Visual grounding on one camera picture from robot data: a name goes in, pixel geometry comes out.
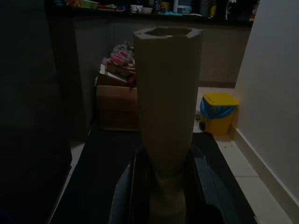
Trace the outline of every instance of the treadmill belt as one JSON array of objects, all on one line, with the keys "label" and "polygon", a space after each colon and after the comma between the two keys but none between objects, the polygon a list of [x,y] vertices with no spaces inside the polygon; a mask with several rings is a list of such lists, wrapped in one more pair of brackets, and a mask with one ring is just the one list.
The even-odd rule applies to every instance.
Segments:
[{"label": "treadmill belt", "polygon": [[[237,220],[235,224],[255,224],[254,213],[213,136],[194,133],[192,144],[199,149],[194,155],[195,160],[204,158],[213,176],[199,172],[200,181],[213,181],[217,191],[217,197],[206,198],[207,203],[218,200],[222,210],[235,211],[225,216],[233,214],[237,217],[224,217],[225,220]],[[107,224],[115,186],[140,145],[139,132],[93,128],[51,224]]]}]

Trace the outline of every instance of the brown cardboard cylinder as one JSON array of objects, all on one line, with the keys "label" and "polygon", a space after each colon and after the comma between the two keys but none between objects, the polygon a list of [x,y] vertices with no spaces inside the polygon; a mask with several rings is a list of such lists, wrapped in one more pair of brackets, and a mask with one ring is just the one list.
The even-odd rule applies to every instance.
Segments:
[{"label": "brown cardboard cylinder", "polygon": [[201,41],[193,28],[134,32],[142,143],[158,179],[177,176],[191,146]]}]

